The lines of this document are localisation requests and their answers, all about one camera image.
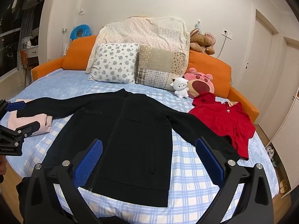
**power cord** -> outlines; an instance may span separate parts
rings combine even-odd
[[[221,52],[222,52],[222,49],[223,49],[223,47],[224,47],[224,44],[225,44],[225,41],[226,41],[226,38],[227,38],[227,31],[225,30],[224,32],[225,32],[225,40],[224,40],[224,42],[223,42],[223,46],[222,46],[222,48],[221,48],[221,50],[220,50],[220,53],[219,53],[219,55],[217,56],[217,59],[218,59],[218,57],[220,56],[220,54],[221,54]]]

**slipper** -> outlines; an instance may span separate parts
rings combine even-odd
[[[279,193],[284,194],[287,190],[288,190],[288,186],[285,185],[279,190]]]
[[[273,167],[279,167],[280,165],[280,161],[279,160],[275,160],[272,162]]]
[[[281,182],[279,183],[279,188],[282,188],[282,187],[285,186],[285,185],[286,185],[286,180],[283,179],[283,180],[281,180]]]

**floral pillow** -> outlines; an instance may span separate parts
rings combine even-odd
[[[97,44],[90,81],[107,81],[133,84],[135,63],[139,44],[100,43]]]

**orange sofa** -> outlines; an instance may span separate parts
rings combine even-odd
[[[66,56],[46,62],[32,69],[33,81],[46,76],[57,69],[85,70],[88,59],[95,44],[96,36],[83,37],[74,40]],[[258,109],[242,94],[231,86],[231,67],[223,61],[204,53],[190,51],[188,68],[195,68],[198,72],[211,74],[215,87],[215,95],[230,101],[241,102],[245,113],[254,122],[259,115]]]

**blue gripper pad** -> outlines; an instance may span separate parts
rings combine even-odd
[[[86,184],[86,181],[99,161],[102,152],[103,144],[100,140],[97,140],[74,170],[73,184],[76,188]]]
[[[195,149],[213,184],[221,188],[224,185],[225,170],[211,152],[212,149],[201,138],[196,140]]]
[[[24,101],[20,101],[20,102],[15,102],[15,103],[10,103],[6,106],[6,110],[8,112],[11,112],[11,111],[15,111],[15,110],[22,110],[24,109],[26,106],[25,102]]]

